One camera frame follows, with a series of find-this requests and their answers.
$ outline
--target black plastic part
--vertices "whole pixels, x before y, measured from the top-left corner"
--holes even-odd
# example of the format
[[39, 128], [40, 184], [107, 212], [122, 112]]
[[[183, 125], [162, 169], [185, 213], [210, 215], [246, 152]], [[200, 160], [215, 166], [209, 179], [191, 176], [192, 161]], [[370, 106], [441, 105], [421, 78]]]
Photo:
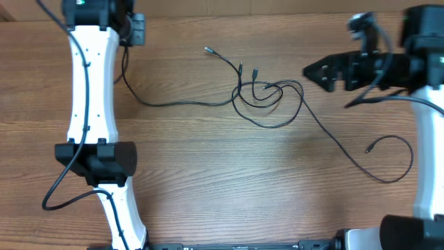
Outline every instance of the black plastic part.
[[77, 25], [100, 26], [114, 29], [120, 36], [120, 45], [131, 47], [145, 44], [145, 16], [134, 13], [134, 0], [63, 0], [62, 12], [67, 27], [74, 31]]
[[349, 229], [341, 229], [336, 232], [336, 236], [332, 239], [331, 250], [346, 250], [345, 249], [345, 235]]
[[[57, 144], [55, 159], [67, 166], [74, 157], [78, 144]], [[114, 183], [125, 185], [133, 176], [137, 165], [137, 150], [134, 142], [85, 144], [71, 171], [85, 177], [88, 185]]]
[[88, 247], [87, 250], [114, 250], [112, 246], [107, 247]]
[[444, 84], [444, 6], [425, 5], [405, 11], [401, 46], [424, 61], [424, 85]]
[[444, 222], [387, 215], [379, 238], [383, 250], [444, 249]]
[[[405, 13], [401, 45], [406, 53], [393, 55], [378, 86], [381, 90], [406, 88], [409, 93], [426, 85], [437, 90], [444, 84], [444, 6], [417, 6]], [[304, 68], [303, 75], [328, 92], [334, 91], [337, 80], [344, 80], [348, 91], [371, 84], [386, 57], [377, 52], [374, 21], [368, 12], [349, 23], [349, 29], [363, 38], [361, 51], [327, 56]]]
[[444, 38], [444, 6], [423, 5], [404, 12], [401, 47], [409, 54], [424, 48], [442, 48]]
[[63, 0], [62, 12], [70, 30], [77, 25], [98, 25], [101, 31], [111, 27], [119, 33], [127, 15], [126, 6], [125, 0]]
[[330, 247], [331, 240], [301, 240], [271, 244], [153, 244], [150, 250], [330, 250]]
[[259, 67], [255, 67], [255, 69], [253, 70], [253, 80], [256, 80], [257, 73], [259, 73]]
[[128, 21], [129, 25], [127, 25], [127, 28], [129, 28], [129, 30], [124, 31], [126, 35], [121, 35], [120, 46], [132, 47], [134, 45], [144, 45], [146, 27], [145, 15], [134, 13], [134, 15], [128, 16]]
[[[367, 56], [362, 56], [360, 51], [339, 53], [307, 66], [302, 73], [328, 92], [333, 92], [336, 81], [340, 80], [345, 82], [345, 90], [353, 91], [371, 84], [382, 68], [385, 57], [385, 53]], [[412, 84], [411, 79], [418, 78], [422, 64], [412, 64], [412, 60], [404, 54], [395, 54], [379, 88], [386, 90], [390, 87], [402, 87], [411, 91], [420, 88], [420, 83]]]

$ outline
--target cable connector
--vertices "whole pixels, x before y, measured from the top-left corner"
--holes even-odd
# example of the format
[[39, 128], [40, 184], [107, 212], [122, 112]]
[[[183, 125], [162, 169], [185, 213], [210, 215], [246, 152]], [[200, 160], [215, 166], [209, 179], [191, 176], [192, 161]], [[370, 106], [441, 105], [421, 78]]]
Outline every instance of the cable connector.
[[372, 149], [375, 147], [375, 145], [380, 141], [381, 139], [375, 140], [368, 148], [366, 149], [366, 153], [370, 153]]
[[243, 67], [243, 65], [242, 65], [242, 61], [241, 61], [241, 63], [239, 63], [239, 68], [237, 69], [237, 71], [239, 71], [240, 76], [242, 75], [242, 67]]
[[262, 89], [266, 90], [266, 89], [269, 89], [269, 88], [271, 88], [273, 86], [276, 86], [276, 85], [274, 83], [269, 83], [269, 84], [265, 85], [265, 87], [263, 87]]
[[259, 71], [259, 67], [255, 67], [255, 69], [253, 70], [253, 81], [256, 80], [258, 71]]
[[214, 50], [212, 50], [211, 48], [205, 47], [205, 50], [210, 52], [210, 53], [214, 53]]

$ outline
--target wood grain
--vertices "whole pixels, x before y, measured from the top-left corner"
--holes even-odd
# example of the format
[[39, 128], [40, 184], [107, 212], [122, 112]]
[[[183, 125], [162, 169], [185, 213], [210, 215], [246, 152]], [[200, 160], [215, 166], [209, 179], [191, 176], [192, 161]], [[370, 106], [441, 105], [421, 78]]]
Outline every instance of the wood grain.
[[[345, 29], [349, 14], [157, 18], [147, 22], [147, 44], [130, 50], [128, 80], [152, 102], [229, 99], [236, 77], [209, 46], [234, 64], [244, 80], [299, 80], [324, 125], [372, 173], [399, 176], [416, 148], [408, 103], [362, 105], [356, 96], [326, 93], [300, 75], [331, 53], [356, 49]], [[401, 16], [380, 24], [398, 36]], [[84, 249], [109, 244], [100, 202], [89, 197], [45, 212], [40, 203], [62, 171], [53, 145], [66, 140], [71, 112], [71, 58], [67, 38], [51, 22], [0, 24], [0, 249]], [[250, 90], [245, 89], [250, 99]], [[386, 214], [410, 215], [416, 165], [399, 183], [382, 185], [361, 173], [318, 127], [306, 107], [290, 125], [263, 129], [240, 118], [231, 105], [147, 108], [124, 84], [115, 87], [120, 138], [139, 152], [135, 192], [152, 242], [184, 244], [291, 242], [330, 238], [340, 228], [377, 226]], [[292, 116], [291, 91], [274, 112], [237, 101], [241, 112], [267, 124]], [[51, 204], [90, 190], [69, 174]]]
[[[61, 0], [44, 0], [59, 18], [63, 18]], [[135, 2], [135, 11], [147, 17], [202, 17], [235, 15], [282, 15], [302, 13], [360, 13], [398, 11], [421, 4], [443, 4], [443, 0], [143, 0]], [[35, 0], [0, 0], [10, 13], [10, 21], [49, 21]]]

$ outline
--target wire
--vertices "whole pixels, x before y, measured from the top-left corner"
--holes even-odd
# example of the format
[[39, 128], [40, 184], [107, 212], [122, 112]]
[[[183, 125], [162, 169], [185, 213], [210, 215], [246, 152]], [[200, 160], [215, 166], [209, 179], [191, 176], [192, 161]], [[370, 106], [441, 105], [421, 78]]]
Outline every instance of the wire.
[[[125, 56], [125, 53], [128, 53], [128, 47], [125, 47], [125, 51], [123, 53], [123, 56]], [[123, 72], [126, 72], [127, 69], [128, 69], [128, 61], [126, 61]], [[122, 74], [120, 74], [120, 76], [117, 77], [116, 80], [114, 80], [114, 85], [116, 85], [121, 79], [122, 79]]]
[[[128, 81], [126, 80], [126, 70], [124, 65], [128, 64], [129, 61], [129, 53], [127, 52], [128, 47], [125, 48], [126, 53], [123, 54], [123, 58], [122, 58], [122, 64], [121, 64], [121, 69], [122, 69], [122, 76], [123, 76], [123, 80], [125, 81], [126, 86], [128, 87], [128, 89], [130, 90], [131, 94], [133, 94], [133, 96], [136, 98], [136, 100], [138, 100], [138, 102], [144, 104], [145, 106], [150, 106], [150, 107], [167, 107], [167, 106], [174, 106], [174, 105], [203, 105], [203, 106], [224, 106], [227, 103], [230, 103], [231, 101], [235, 100], [237, 98], [237, 96], [239, 95], [239, 92], [236, 93], [231, 99], [228, 99], [226, 101], [222, 101], [219, 103], [207, 103], [207, 102], [202, 102], [202, 101], [173, 101], [173, 102], [169, 102], [169, 103], [150, 103], [147, 101], [144, 101], [142, 98], [140, 98], [133, 90], [133, 88], [130, 86], [130, 84], [128, 83]], [[216, 56], [218, 56], [220, 59], [226, 61], [237, 73], [238, 76], [238, 88], [241, 89], [241, 83], [242, 83], [242, 79], [241, 79], [241, 73], [239, 72], [239, 70], [225, 57], [223, 57], [222, 55], [218, 54], [215, 51], [212, 51], [212, 53]]]
[[88, 117], [89, 117], [89, 75], [88, 75], [88, 63], [86, 61], [86, 57], [85, 54], [83, 53], [82, 47], [80, 46], [80, 44], [78, 43], [77, 39], [71, 34], [71, 32], [68, 31], [67, 27], [42, 3], [41, 0], [36, 0], [37, 4], [40, 6], [40, 8], [68, 35], [69, 38], [71, 38], [71, 41], [76, 45], [80, 56], [82, 58], [82, 62], [83, 62], [83, 68], [85, 71], [85, 119], [83, 121], [83, 133], [82, 133], [82, 138], [80, 140], [80, 143], [78, 145], [77, 151], [74, 154], [74, 157], [71, 159], [71, 161], [69, 162], [69, 164], [65, 167], [65, 169], [63, 170], [63, 172], [59, 175], [59, 177], [57, 178], [57, 180], [55, 180], [54, 184], [51, 186], [51, 188], [48, 190], [47, 194], [45, 195], [45, 197], [43, 198], [42, 201], [42, 208], [44, 210], [57, 210], [57, 209], [61, 209], [64, 208], [65, 206], [68, 206], [69, 204], [72, 204], [80, 199], [83, 199], [91, 194], [104, 194], [106, 195], [107, 199], [110, 200], [111, 206], [112, 206], [112, 211], [114, 213], [114, 219], [116, 221], [116, 225], [117, 225], [117, 230], [119, 232], [119, 236], [122, 239], [123, 245], [125, 246], [126, 250], [129, 250], [128, 244], [125, 240], [125, 236], [123, 235], [123, 231], [121, 230], [121, 225], [119, 223], [119, 217], [117, 215], [117, 209], [116, 206], [114, 204], [114, 200], [112, 199], [112, 195], [109, 192], [106, 192], [105, 190], [94, 190], [91, 192], [86, 192], [84, 194], [81, 194], [63, 204], [57, 205], [57, 206], [47, 206], [48, 204], [48, 200], [49, 198], [51, 198], [51, 195], [54, 193], [54, 191], [56, 190], [56, 188], [58, 187], [58, 185], [60, 184], [60, 182], [63, 180], [63, 178], [66, 176], [66, 174], [69, 172], [69, 170], [72, 168], [72, 165], [77, 161], [77, 158], [79, 157], [83, 146], [85, 145], [85, 141], [86, 141], [86, 136], [87, 136], [87, 132], [89, 130], [89, 126], [88, 126]]
[[429, 106], [430, 108], [433, 108], [434, 110], [438, 111], [440, 114], [444, 116], [444, 110], [442, 108], [440, 108], [439, 106], [430, 101], [417, 97], [400, 97], [400, 96], [373, 97], [362, 100], [362, 103], [379, 103], [381, 101], [412, 101], [416, 103], [421, 103], [426, 106]]
[[[229, 61], [229, 60], [227, 60], [226, 58], [224, 58], [224, 57], [222, 57], [220, 54], [218, 54], [218, 53], [216, 53], [214, 50], [212, 50], [212, 49], [209, 49], [209, 52], [210, 53], [213, 53], [213, 54], [215, 54], [215, 55], [217, 55], [217, 56], [219, 56], [219, 57], [221, 57], [222, 59], [224, 59], [227, 63], [229, 63], [230, 65], [232, 65], [232, 63]], [[138, 100], [138, 102], [140, 102], [140, 103], [142, 103], [142, 104], [144, 104], [144, 105], [147, 105], [147, 106], [154, 106], [154, 107], [162, 107], [162, 106], [172, 106], [172, 105], [182, 105], [182, 104], [198, 104], [198, 105], [207, 105], [208, 103], [202, 103], [202, 102], [198, 102], [198, 101], [176, 101], [176, 102], [171, 102], [171, 103], [165, 103], [165, 104], [151, 104], [151, 103], [147, 103], [147, 102], [145, 102], [145, 101], [143, 101], [142, 99], [140, 99], [140, 97], [137, 95], [137, 94], [135, 94], [135, 92], [134, 92], [134, 90], [129, 86], [129, 83], [128, 83], [128, 81], [127, 81], [127, 79], [126, 79], [126, 77], [125, 77], [125, 71], [124, 71], [124, 65], [125, 65], [125, 61], [126, 60], [129, 60], [128, 59], [128, 55], [123, 55], [123, 58], [122, 58], [122, 64], [121, 64], [121, 68], [122, 68], [122, 75], [123, 75], [123, 80], [125, 81], [125, 83], [126, 83], [126, 85], [128, 86], [128, 89], [131, 91], [131, 93], [135, 96], [135, 98], [136, 98], [136, 100]], [[411, 154], [411, 160], [410, 160], [410, 164], [409, 164], [409, 167], [407, 168], [407, 170], [406, 170], [406, 172], [405, 173], [403, 173], [400, 177], [398, 177], [398, 178], [396, 178], [396, 179], [393, 179], [393, 180], [389, 180], [389, 181], [387, 181], [387, 180], [384, 180], [384, 179], [381, 179], [381, 178], [379, 178], [379, 177], [377, 177], [377, 176], [375, 176], [375, 175], [373, 175], [373, 174], [371, 174], [367, 169], [365, 169], [364, 167], [362, 167], [348, 152], [347, 152], [347, 150], [344, 148], [344, 146], [321, 124], [321, 122], [319, 121], [319, 119], [315, 116], [315, 114], [314, 114], [314, 112], [311, 110], [311, 108], [308, 106], [308, 104], [307, 104], [307, 102], [305, 101], [305, 99], [304, 99], [304, 88], [303, 88], [303, 86], [302, 86], [302, 84], [301, 83], [299, 83], [298, 81], [296, 81], [296, 80], [282, 80], [282, 81], [278, 81], [278, 82], [275, 82], [275, 83], [268, 83], [268, 82], [265, 82], [265, 81], [256, 81], [255, 80], [255, 74], [257, 74], [257, 70], [258, 70], [258, 68], [255, 68], [255, 71], [256, 71], [256, 73], [253, 73], [253, 81], [251, 81], [251, 82], [246, 82], [246, 83], [242, 83], [241, 82], [241, 78], [240, 78], [240, 71], [239, 70], [237, 70], [236, 69], [236, 73], [238, 73], [238, 76], [239, 76], [239, 82], [238, 82], [238, 85], [233, 89], [233, 91], [232, 91], [232, 94], [231, 94], [231, 102], [232, 102], [232, 105], [233, 105], [233, 108], [234, 108], [234, 110], [236, 111], [236, 113], [240, 116], [240, 117], [242, 117], [242, 118], [244, 118], [244, 119], [246, 119], [246, 120], [248, 120], [248, 121], [250, 121], [250, 122], [252, 122], [253, 124], [255, 124], [255, 125], [257, 125], [257, 126], [259, 126], [259, 127], [262, 127], [262, 128], [279, 128], [279, 127], [282, 127], [282, 126], [286, 126], [286, 125], [288, 125], [288, 124], [290, 124], [292, 121], [294, 121], [294, 119], [298, 116], [298, 114], [299, 114], [299, 111], [300, 111], [300, 109], [301, 109], [301, 106], [302, 106], [302, 103], [304, 103], [305, 104], [305, 106], [307, 107], [307, 109], [308, 109], [308, 111], [311, 113], [311, 115], [313, 116], [313, 118], [315, 119], [315, 121], [318, 123], [318, 125], [324, 130], [324, 132], [325, 133], [327, 133], [327, 135], [329, 135], [333, 140], [334, 140], [334, 142], [339, 146], [339, 148], [342, 150], [342, 152], [344, 152], [344, 154], [345, 154], [345, 156], [358, 168], [358, 169], [360, 169], [362, 172], [364, 172], [365, 174], [367, 174], [369, 177], [371, 177], [371, 178], [373, 178], [374, 180], [376, 180], [376, 181], [378, 181], [378, 182], [380, 182], [380, 183], [384, 183], [384, 184], [388, 184], [388, 183], [394, 183], [394, 182], [397, 182], [397, 181], [399, 181], [399, 180], [401, 180], [401, 179], [403, 179], [409, 172], [410, 172], [410, 170], [411, 170], [411, 168], [412, 168], [412, 166], [413, 166], [413, 149], [412, 149], [412, 147], [411, 147], [411, 145], [409, 144], [409, 142], [406, 140], [406, 139], [404, 139], [404, 138], [402, 138], [402, 137], [399, 137], [399, 136], [397, 136], [397, 135], [386, 135], [386, 136], [383, 136], [383, 137], [381, 137], [381, 138], [379, 138], [379, 139], [377, 139], [377, 140], [375, 140], [368, 148], [367, 148], [367, 150], [366, 150], [366, 153], [370, 153], [371, 152], [371, 150], [373, 149], [373, 147], [379, 142], [379, 141], [381, 141], [381, 140], [383, 140], [383, 139], [386, 139], [386, 138], [397, 138], [397, 139], [399, 139], [399, 140], [402, 140], [407, 146], [408, 146], [408, 148], [410, 149], [410, 154]], [[255, 84], [262, 84], [262, 85], [265, 85], [264, 87], [263, 87], [263, 89], [268, 89], [268, 88], [271, 88], [271, 87], [274, 87], [274, 88], [276, 88], [276, 91], [274, 91], [273, 93], [271, 93], [270, 95], [268, 95], [267, 97], [265, 97], [265, 98], [263, 98], [263, 99], [258, 99], [256, 96], [255, 96], [255, 94], [254, 94], [254, 85]], [[298, 85], [299, 87], [300, 87], [300, 91], [295, 87], [295, 86], [293, 86], [292, 84], [296, 84], [296, 85]], [[266, 100], [266, 99], [268, 99], [268, 98], [270, 98], [270, 97], [272, 97], [274, 94], [276, 94], [276, 93], [280, 93], [280, 95], [279, 95], [279, 97], [275, 100], [275, 101], [273, 101], [271, 104], [269, 104], [269, 105], [265, 105], [265, 106], [256, 106], [256, 105], [253, 105], [253, 104], [251, 104], [251, 103], [248, 103], [243, 97], [242, 97], [242, 95], [241, 95], [241, 91], [239, 91], [239, 89], [241, 89], [241, 87], [243, 87], [243, 86], [245, 86], [245, 85], [252, 85], [252, 90], [253, 90], [253, 97], [254, 97], [254, 99], [256, 99], [256, 100], [258, 100], [258, 101], [261, 101], [261, 100]], [[268, 107], [271, 107], [272, 105], [274, 105], [275, 103], [277, 103], [281, 98], [282, 98], [282, 95], [283, 95], [283, 89], [284, 88], [292, 88], [292, 89], [294, 89], [298, 94], [299, 94], [299, 97], [300, 97], [300, 103], [299, 103], [299, 106], [298, 106], [298, 109], [297, 109], [297, 111], [296, 111], [296, 113], [295, 113], [295, 115], [291, 118], [291, 119], [289, 119], [288, 121], [286, 121], [286, 122], [283, 122], [283, 123], [281, 123], [281, 124], [278, 124], [278, 125], [275, 125], [275, 126], [266, 126], [266, 125], [263, 125], [263, 124], [260, 124], [260, 123], [258, 123], [258, 122], [256, 122], [255, 120], [253, 120], [253, 119], [251, 119], [251, 118], [249, 118], [249, 117], [247, 117], [247, 116], [245, 116], [245, 115], [243, 115], [238, 109], [237, 109], [237, 107], [236, 107], [236, 104], [235, 104], [235, 102], [234, 102], [234, 100], [236, 99], [236, 97], [240, 97], [243, 101], [244, 101], [244, 103], [246, 103], [246, 104], [248, 104], [249, 106], [252, 106], [252, 107], [256, 107], [256, 108], [268, 108]]]
[[389, 183], [395, 183], [395, 182], [397, 182], [397, 181], [399, 181], [399, 180], [401, 180], [402, 178], [404, 178], [409, 172], [410, 172], [410, 170], [411, 170], [411, 168], [412, 168], [412, 166], [413, 166], [413, 149], [412, 149], [412, 147], [411, 147], [411, 145], [410, 145], [410, 143], [406, 140], [406, 139], [404, 139], [404, 138], [402, 138], [402, 137], [400, 137], [400, 136], [397, 136], [397, 135], [386, 135], [386, 136], [383, 136], [383, 137], [380, 137], [380, 138], [378, 138], [377, 140], [375, 140], [368, 148], [367, 148], [367, 150], [366, 150], [366, 153], [370, 153], [371, 152], [371, 150], [373, 149], [373, 147], [379, 142], [379, 141], [381, 141], [381, 140], [383, 140], [383, 139], [386, 139], [386, 138], [397, 138], [397, 139], [399, 139], [399, 140], [402, 140], [408, 147], [409, 147], [409, 149], [410, 149], [410, 155], [411, 155], [411, 160], [410, 160], [410, 164], [409, 164], [409, 167], [407, 168], [407, 170], [406, 170], [406, 172], [405, 173], [403, 173], [400, 177], [398, 177], [398, 178], [396, 178], [396, 179], [393, 179], [393, 180], [390, 180], [390, 181], [386, 181], [386, 180], [383, 180], [383, 179], [381, 179], [381, 178], [379, 178], [379, 177], [376, 177], [375, 175], [373, 175], [373, 174], [371, 174], [367, 169], [365, 169], [364, 167], [362, 167], [348, 152], [347, 152], [347, 150], [344, 148], [344, 146], [321, 124], [321, 122], [319, 121], [319, 119], [316, 117], [316, 115], [314, 114], [314, 112], [311, 110], [311, 108], [308, 106], [308, 104], [307, 104], [307, 102], [305, 101], [305, 98], [304, 98], [304, 89], [303, 89], [303, 87], [302, 87], [302, 84], [300, 84], [299, 82], [297, 82], [297, 81], [295, 81], [295, 80], [285, 80], [285, 81], [283, 81], [283, 83], [284, 82], [291, 82], [291, 83], [296, 83], [297, 85], [299, 85], [299, 87], [300, 87], [300, 89], [301, 89], [301, 92], [299, 92], [298, 91], [298, 89], [297, 88], [295, 88], [294, 86], [292, 86], [292, 85], [285, 85], [284, 87], [286, 87], [286, 86], [289, 86], [289, 87], [291, 87], [291, 88], [293, 88], [298, 94], [299, 94], [299, 96], [300, 96], [300, 98], [301, 98], [301, 101], [303, 101], [304, 102], [304, 104], [305, 104], [305, 107], [307, 107], [307, 109], [308, 109], [308, 111], [310, 112], [310, 114], [313, 116], [313, 118], [314, 118], [314, 120], [316, 121], [316, 123], [320, 126], [320, 128], [322, 129], [322, 130], [324, 130], [324, 132], [328, 135], [328, 136], [330, 136], [330, 138], [332, 138], [333, 140], [334, 140], [334, 142], [339, 146], [339, 148], [342, 150], [342, 152], [344, 152], [344, 154], [345, 154], [345, 156], [347, 156], [347, 158], [358, 168], [358, 169], [360, 169], [362, 172], [364, 172], [365, 174], [367, 174], [369, 177], [371, 177], [371, 178], [373, 178], [373, 179], [375, 179], [376, 181], [379, 181], [380, 183], [383, 183], [383, 184], [389, 184]]

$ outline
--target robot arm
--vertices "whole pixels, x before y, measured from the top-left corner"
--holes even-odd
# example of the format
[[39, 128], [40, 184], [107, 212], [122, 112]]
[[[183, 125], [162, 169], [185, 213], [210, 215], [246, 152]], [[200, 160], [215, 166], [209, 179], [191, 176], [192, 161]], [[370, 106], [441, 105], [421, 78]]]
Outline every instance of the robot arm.
[[[444, 6], [418, 6], [406, 10], [401, 45], [406, 53], [394, 54], [378, 87], [405, 88], [414, 102], [418, 132], [418, 191], [414, 218], [386, 216], [380, 228], [354, 229], [345, 234], [345, 249], [433, 249], [444, 235], [444, 28], [436, 25]], [[350, 32], [363, 40], [361, 51], [328, 56], [304, 68], [303, 74], [328, 92], [341, 76], [345, 90], [367, 85], [381, 74], [387, 53], [379, 53], [371, 12], [350, 20]], [[387, 97], [395, 97], [395, 92]], [[383, 98], [367, 99], [375, 103]]]
[[[113, 106], [113, 71], [119, 45], [144, 43], [144, 16], [132, 13], [133, 2], [102, 0], [64, 1], [67, 26], [85, 54], [89, 71], [89, 115], [82, 153], [71, 170], [85, 177], [94, 190], [112, 195], [123, 237], [131, 250], [148, 242], [133, 192], [137, 150], [133, 142], [119, 142]], [[67, 144], [55, 147], [56, 159], [65, 166], [71, 161], [83, 135], [85, 75], [83, 61], [70, 41], [73, 65], [73, 108]], [[114, 210], [105, 194], [98, 194], [112, 232], [112, 249], [126, 249], [117, 229]]]

